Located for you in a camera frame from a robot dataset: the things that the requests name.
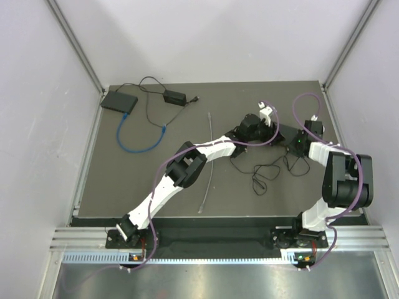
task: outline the metal frame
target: metal frame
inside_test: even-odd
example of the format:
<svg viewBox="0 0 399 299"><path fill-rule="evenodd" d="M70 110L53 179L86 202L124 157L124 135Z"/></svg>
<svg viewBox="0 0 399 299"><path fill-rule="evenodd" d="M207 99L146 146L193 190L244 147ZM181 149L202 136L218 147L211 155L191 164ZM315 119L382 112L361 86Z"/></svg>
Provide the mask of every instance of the metal frame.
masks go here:
<svg viewBox="0 0 399 299"><path fill-rule="evenodd" d="M399 273L390 251L374 252L388 297L399 298Z"/></svg>
<svg viewBox="0 0 399 299"><path fill-rule="evenodd" d="M327 76L325 83L323 84L323 86L326 89L328 89L331 86L331 83L334 81L334 78L337 76L339 70L341 69L344 62L346 61L350 51L353 49L354 45L356 44L356 41L362 34L364 28L367 25L367 22L370 20L372 14L376 10L380 1L381 0L370 0L369 3L367 4L367 7L365 8L362 16L360 17L359 21L357 22L355 29L352 31L347 43L345 44L344 48L342 49L341 53L339 54L337 60L334 63L334 66L332 67L329 75Z"/></svg>
<svg viewBox="0 0 399 299"><path fill-rule="evenodd" d="M334 251L389 251L385 233L379 225L340 225ZM60 227L54 232L50 251L119 252L118 249L105 249L107 229L114 227ZM333 230L326 230L327 240L332 243ZM306 252L310 249L282 249L283 252Z"/></svg>
<svg viewBox="0 0 399 299"><path fill-rule="evenodd" d="M53 297L63 257L63 252L50 252L46 272L36 298L49 299Z"/></svg>
<svg viewBox="0 0 399 299"><path fill-rule="evenodd" d="M62 31L64 31L64 34L68 41L70 42L72 48L75 50L76 56L79 58L80 62L82 63L84 69L86 70L87 74L89 75L90 79L92 79L92 82L95 86L95 88L99 92L103 92L104 88L97 77L97 74L94 72L94 69L92 65L90 64L85 52L82 49L82 46L79 44L79 41L77 40L73 30L69 26L69 23L67 22L64 14L62 13L58 3L56 0L45 0L47 5L49 6L50 10L52 11L54 17L57 19L57 22L61 26Z"/></svg>
<svg viewBox="0 0 399 299"><path fill-rule="evenodd" d="M106 95L106 93L103 93L101 95L100 102L104 98L105 95ZM76 189L75 189L73 205L71 207L67 223L70 223L72 220L72 217L77 216L77 214L79 213L80 203L82 201L82 196L83 196L83 191L84 191L84 187L86 184L87 175L89 174L90 162L92 160L92 156L93 156L93 152L94 152L95 141L97 140L97 135L98 135L97 133L99 132L99 128L100 128L100 124L101 124L102 111L103 111L102 107L99 106L97 109L97 112L95 114L95 117L94 117L92 129L91 129L90 136L89 136L89 141L86 146L82 167L80 169L80 174L79 174L79 178L78 178Z"/></svg>

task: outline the white enclosure wall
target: white enclosure wall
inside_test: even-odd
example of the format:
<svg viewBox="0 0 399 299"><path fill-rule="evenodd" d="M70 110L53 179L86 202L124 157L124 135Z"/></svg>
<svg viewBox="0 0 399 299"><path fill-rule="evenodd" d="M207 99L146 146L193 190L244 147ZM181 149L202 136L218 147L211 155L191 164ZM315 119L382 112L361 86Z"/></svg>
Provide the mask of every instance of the white enclosure wall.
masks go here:
<svg viewBox="0 0 399 299"><path fill-rule="evenodd" d="M373 220L399 263L399 2L381 1L329 89L349 147L373 158Z"/></svg>
<svg viewBox="0 0 399 299"><path fill-rule="evenodd" d="M105 85L320 80L368 0L58 0Z"/></svg>
<svg viewBox="0 0 399 299"><path fill-rule="evenodd" d="M0 298L34 298L99 93L45 1L1 1L0 25Z"/></svg>

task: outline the black cable bundle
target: black cable bundle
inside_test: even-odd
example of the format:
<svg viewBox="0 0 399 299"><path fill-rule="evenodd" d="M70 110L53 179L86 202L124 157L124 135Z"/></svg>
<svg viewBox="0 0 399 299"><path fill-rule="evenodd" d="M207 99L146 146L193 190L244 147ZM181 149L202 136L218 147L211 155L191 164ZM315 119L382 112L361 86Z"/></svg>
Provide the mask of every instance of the black cable bundle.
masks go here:
<svg viewBox="0 0 399 299"><path fill-rule="evenodd" d="M145 92L145 93L147 94L146 102L145 102L145 116L147 117L147 120L148 120L149 123L151 123L152 125L157 126L157 127L159 127L159 128L162 128L162 127L163 127L162 125L159 125L159 124L157 124L157 123L154 123L153 121L150 120L150 117L148 116L148 102L150 101L150 99L149 99L150 93L155 93L155 94L157 94L157 95L163 95L163 92L154 92L154 91L148 90L148 89L146 89L145 87L143 87L143 86L142 86L142 83L143 83L143 81L144 81L145 79L153 79L153 80L155 80L156 82L158 82L159 85L161 85L161 86L163 87L164 91L167 92L166 87L165 87L161 82L159 82L155 77L152 77L152 76L146 76L146 77L142 78L142 80L140 81L139 84L135 84L135 83L124 83L124 84L122 84L121 86L119 86L119 87L116 89L115 92L118 92L123 86L126 86L126 85L133 85L133 86L136 86L136 87L138 87L142 92ZM184 107L183 107L183 108L182 108L182 109L168 122L168 123L166 123L166 126L168 126L171 122L173 122L173 121L180 115L180 113L181 113L186 107L189 106L190 103L197 102L198 100L199 100L198 97L194 97L191 101L189 101L189 102L188 102L188 103L187 103L187 104L186 104L186 105L185 105L185 106L184 106Z"/></svg>
<svg viewBox="0 0 399 299"><path fill-rule="evenodd" d="M305 158L301 158L298 157L295 162L292 164L292 166L290 167L287 156L288 156L289 152L286 149L286 153L280 157L278 157L276 160L274 160L272 163L269 164L257 164L254 166L253 171L242 171L241 169L239 169L234 163L232 158L230 158L230 162L231 164L234 166L234 168L236 168L240 173L242 174L252 174L251 179L252 179L252 189L254 190L254 192L256 193L256 195L258 196L262 196L265 195L265 193L267 192L267 181L273 181L275 179L277 179L277 177L280 175L281 172L281 167L279 165L277 165L277 162L282 159L282 162L284 163L284 165L286 166L288 172L295 177L300 177L300 176L305 176L306 174L309 173L310 171L310 165L309 163L306 161ZM294 166L297 164L298 160L303 159L303 161L305 161L306 165L307 165L307 170L304 173L293 173L292 169L294 168ZM260 173L260 170L262 168L267 168L267 167L273 167L277 169L277 174L271 178L263 175Z"/></svg>

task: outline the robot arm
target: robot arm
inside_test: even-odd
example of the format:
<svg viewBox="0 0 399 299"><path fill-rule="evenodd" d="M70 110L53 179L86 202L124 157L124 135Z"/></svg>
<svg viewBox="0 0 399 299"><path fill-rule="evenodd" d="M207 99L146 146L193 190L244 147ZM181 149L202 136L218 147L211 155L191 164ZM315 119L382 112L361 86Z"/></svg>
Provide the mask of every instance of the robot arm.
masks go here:
<svg viewBox="0 0 399 299"><path fill-rule="evenodd" d="M151 204L151 218L171 199L176 193L186 187L190 187L200 174L205 163L221 157L231 156L236 146L229 142L230 138L222 136L217 140L213 140L206 144L214 146L205 146L190 151L180 157L177 157L168 165L165 175L155 188L155 195ZM191 147L190 142L186 142L179 151ZM151 194L138 206L136 209L128 213L129 221L137 227L137 230L146 229L148 226L148 205L151 200ZM120 225L117 229L122 234L125 240L128 239L126 233L122 230Z"/></svg>
<svg viewBox="0 0 399 299"><path fill-rule="evenodd" d="M308 244L318 241L327 226L348 208L358 191L358 171L354 158L331 145L311 142L307 156L325 167L322 185L322 198L310 209L301 212L292 224L292 229L283 232L276 229L274 243L279 248L287 248L296 244ZM373 199L373 169L370 156L358 154L363 169L363 186L356 206L368 207Z"/></svg>

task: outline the purple cable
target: purple cable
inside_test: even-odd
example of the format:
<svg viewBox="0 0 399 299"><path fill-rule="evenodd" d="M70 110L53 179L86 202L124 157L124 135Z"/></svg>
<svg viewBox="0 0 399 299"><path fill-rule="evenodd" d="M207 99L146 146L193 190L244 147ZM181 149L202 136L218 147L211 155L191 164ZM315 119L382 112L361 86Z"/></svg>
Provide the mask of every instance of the purple cable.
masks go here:
<svg viewBox="0 0 399 299"><path fill-rule="evenodd" d="M296 104L296 102L297 102L300 98L305 97L305 96L307 96L307 95L312 95L312 96L315 97L315 98L317 99L317 101L319 102L319 108L317 109L317 115L316 115L316 116L318 116L318 114L319 114L319 112L320 112L321 100L320 100L319 96L318 96L318 95L315 95L314 93L303 93L302 95L299 95L298 97L296 97L295 100L294 100L294 102L292 103L292 114L293 114L295 120L298 122L298 124L302 127L302 129L304 129L304 130L306 131L306 133L308 133L308 134L309 134L311 137L313 137L315 140L317 140L317 141L319 141L319 142L321 142L321 143L327 145L328 143L327 143L326 141L320 139L319 137L317 137L316 135L314 135L311 131L309 131L309 130L302 124L302 122L300 121L299 117L297 116L297 113L296 113L296 110L295 110L295 104ZM353 151L351 151L350 149L344 148L344 147L342 147L342 146L336 146L335 148L337 148L337 149L339 149L339 150L342 150L342 151L346 151L346 152L350 153L350 154L353 156L353 158L354 158L354 160L355 160L355 162L356 162L356 165L357 165L357 170L358 170L358 182L359 182L359 184L358 184L358 189L357 189L356 196L355 196L355 198L353 199L352 203L348 206L348 208L346 208L346 210L344 210L343 212L341 212L341 213L338 214L338 215L326 217L326 218L325 218L325 221L326 221L326 222L329 221L329 220L334 220L334 219L341 218L342 216L348 214L348 213L357 205L357 203L358 203L358 201L359 201L359 199L360 199L360 195L361 195L361 193L362 193L362 187L363 187L363 168L362 168L362 164L360 164L360 160L359 160L359 158L357 157L357 155L356 155ZM331 253L332 249L334 248L335 244L337 243L337 230L335 229L334 226L331 226L331 225L327 225L327 227L328 227L329 229L332 229L332 230L334 231L334 239L333 239L333 241L332 241L332 243L331 243L330 248L329 248L329 249L325 252L325 254L324 254L313 266L311 266L310 268L314 268L314 267L320 265L320 263L328 256L328 254Z"/></svg>
<svg viewBox="0 0 399 299"><path fill-rule="evenodd" d="M319 104L320 104L320 98L319 98L317 95L315 95L314 93L303 93L302 95L299 95L298 97L296 97L295 100L294 100L294 102L292 103L292 114L294 115L295 120L296 120L296 121L298 122L298 124L302 127L302 129L304 129L304 130L306 131L306 133L308 133L308 134L309 134L311 137L313 137L315 140L317 140L317 141L319 141L319 142L321 142L321 143L327 145L328 143L327 143L326 141L324 141L324 140L320 139L319 137L317 137L316 135L314 135L311 131L309 131L309 130L302 124L302 122L300 121L300 119L299 119L299 117L297 116L297 113L296 113L296 111L295 111L295 104L296 104L296 102L297 102L300 98L302 98L302 97L304 97L304 96L306 96L306 95L310 95L310 94L313 95L313 96L315 96L315 97L318 99ZM342 216L348 214L348 213L356 206L356 204L358 203L358 201L359 201L359 199L360 199L360 195L361 195L361 193L362 193L362 187L363 187L363 168L362 168L362 164L360 164L360 160L359 160L359 158L357 157L357 155L356 155L353 151L351 151L350 149L344 148L344 147L342 147L342 146L335 146L335 148L337 148L337 149L339 149L339 150L342 150L342 151L346 151L346 152L350 153L350 154L353 156L353 158L354 158L354 160L355 160L355 162L356 162L356 165L357 165L357 170L358 170L358 189L357 189L357 193L356 193L355 199L352 201L352 203L350 204L350 206L348 206L348 208L346 208L346 210L344 210L342 213L340 213L340 214L338 214L338 215L327 217L326 220L338 219L338 218L341 218Z"/></svg>
<svg viewBox="0 0 399 299"><path fill-rule="evenodd" d="M314 97L316 100L317 100L317 102L318 102L318 104L319 104L319 106L317 107L317 112L316 112L316 114L315 114L315 116L316 117L319 117L319 114L320 114L320 110L321 110L321 108L322 108L322 100L320 99L320 97L318 96L318 95L316 95L315 93L312 93L312 92L305 92L305 93L303 93L302 95L299 95L298 97L296 97L296 99L294 100L294 103L292 104L292 105L295 105L295 102L299 99L299 98L302 98L302 97L305 97L305 96L311 96L311 97Z"/></svg>
<svg viewBox="0 0 399 299"><path fill-rule="evenodd" d="M144 265L146 263L148 263L148 261L150 261L150 259L152 259L152 257L155 254L155 251L156 251L156 247L157 247L157 244L156 244L156 232L155 232L154 223L152 222L152 219L151 219L151 204L152 204L152 200L154 199L154 195L155 195L156 182L158 181L158 177L159 177L159 174L160 174L162 168L164 166L166 166L170 161L174 160L175 158L177 158L177 157L179 157L179 156L181 156L181 155L183 155L183 154L185 154L185 153L187 153L189 151L195 150L196 148L204 148L204 147L207 147L207 146L214 146L214 145L218 145L220 143L234 143L234 144L237 144L237 145L246 145L246 146L264 146L264 145L268 145L269 143L271 143L277 137L277 134L279 133L279 130L280 130L280 119L279 119L279 116L277 115L277 110L269 102L260 101L260 103L263 103L263 104L266 103L268 106L270 106L272 108L275 116L276 116L277 128L276 128L276 132L274 133L273 137L270 140L268 140L266 142L263 142L263 143L255 143L255 144L245 143L245 142L240 142L240 141L234 141L234 140L226 140L226 141L217 141L215 143L208 143L208 144L205 144L205 145L195 145L195 146L187 148L187 149L185 149L183 151L180 151L179 153L177 153L174 156L170 157L169 159L167 159L164 163L162 163L160 165L160 167L158 168L158 170L156 171L156 174L155 174L155 179L154 179L154 183L153 183L153 187L152 187L152 191L151 191L151 200L150 200L150 203L148 204L148 221L150 222L151 232L152 232L152 236L154 238L154 247L153 247L151 253L149 254L149 256L140 265L138 265L135 268L131 268L131 271L136 271L138 269L143 268ZM63 276L62 277L62 287L64 288L65 292L73 293L77 289L79 289L87 280L89 280L90 278L96 276L100 272L102 272L102 271L104 271L106 269L109 269L109 268L119 268L119 266L118 265L108 265L108 266L102 267L102 268L96 270L95 272L93 272L92 274L90 274L89 276L85 277L76 287L71 288L71 289L67 289L65 287L65 279L64 279L64 276Z"/></svg>

